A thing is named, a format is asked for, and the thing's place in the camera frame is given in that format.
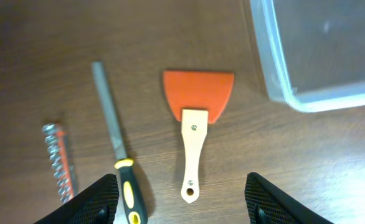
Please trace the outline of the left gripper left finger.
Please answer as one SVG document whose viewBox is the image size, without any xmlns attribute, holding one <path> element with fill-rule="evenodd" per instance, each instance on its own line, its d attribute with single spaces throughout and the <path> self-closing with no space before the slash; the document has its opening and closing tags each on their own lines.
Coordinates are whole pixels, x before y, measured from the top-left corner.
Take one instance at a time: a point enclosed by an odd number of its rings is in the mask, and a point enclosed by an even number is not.
<svg viewBox="0 0 365 224">
<path fill-rule="evenodd" d="M 37 224 L 113 224 L 119 190 L 115 174 L 106 174 Z"/>
</svg>

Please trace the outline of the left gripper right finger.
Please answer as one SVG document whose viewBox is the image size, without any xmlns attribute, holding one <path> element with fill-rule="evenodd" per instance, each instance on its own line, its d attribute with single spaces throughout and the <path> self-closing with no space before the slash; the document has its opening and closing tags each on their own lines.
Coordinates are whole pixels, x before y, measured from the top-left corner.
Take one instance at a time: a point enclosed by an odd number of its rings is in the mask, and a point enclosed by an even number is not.
<svg viewBox="0 0 365 224">
<path fill-rule="evenodd" d="M 331 224 L 256 172 L 247 175 L 244 195 L 251 224 Z"/>
</svg>

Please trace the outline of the file with black-yellow handle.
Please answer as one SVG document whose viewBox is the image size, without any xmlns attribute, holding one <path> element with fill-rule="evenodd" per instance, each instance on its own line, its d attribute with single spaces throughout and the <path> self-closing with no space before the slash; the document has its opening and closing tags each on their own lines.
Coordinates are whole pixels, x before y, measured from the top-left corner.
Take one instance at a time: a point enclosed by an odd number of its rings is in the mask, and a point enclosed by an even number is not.
<svg viewBox="0 0 365 224">
<path fill-rule="evenodd" d="M 146 224 L 148 222 L 148 212 L 138 181 L 133 172 L 134 160 L 127 155 L 113 95 L 108 84 L 105 67 L 101 61 L 92 63 L 92 73 L 116 157 L 114 167 L 120 174 L 121 193 L 126 219 L 129 224 Z"/>
</svg>

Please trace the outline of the orange bit holder strip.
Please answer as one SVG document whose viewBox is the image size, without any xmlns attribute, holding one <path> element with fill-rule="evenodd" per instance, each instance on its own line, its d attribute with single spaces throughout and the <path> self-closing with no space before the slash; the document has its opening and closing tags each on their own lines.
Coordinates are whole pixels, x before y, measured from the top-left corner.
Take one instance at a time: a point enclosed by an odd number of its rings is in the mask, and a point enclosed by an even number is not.
<svg viewBox="0 0 365 224">
<path fill-rule="evenodd" d="M 60 201 L 67 203 L 78 194 L 73 161 L 69 153 L 67 133 L 60 123 L 49 123 L 42 127 L 47 152 L 57 180 Z"/>
</svg>

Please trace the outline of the orange scraper wooden handle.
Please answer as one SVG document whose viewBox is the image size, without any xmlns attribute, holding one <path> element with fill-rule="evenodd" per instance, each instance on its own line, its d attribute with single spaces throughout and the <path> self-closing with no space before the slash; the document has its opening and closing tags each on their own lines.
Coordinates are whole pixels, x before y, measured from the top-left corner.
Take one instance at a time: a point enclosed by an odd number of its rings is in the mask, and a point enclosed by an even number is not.
<svg viewBox="0 0 365 224">
<path fill-rule="evenodd" d="M 174 117 L 181 123 L 185 155 L 181 197 L 186 203 L 199 198 L 199 162 L 208 125 L 214 124 L 225 110 L 234 79 L 231 72 L 163 72 L 166 100 Z"/>
</svg>

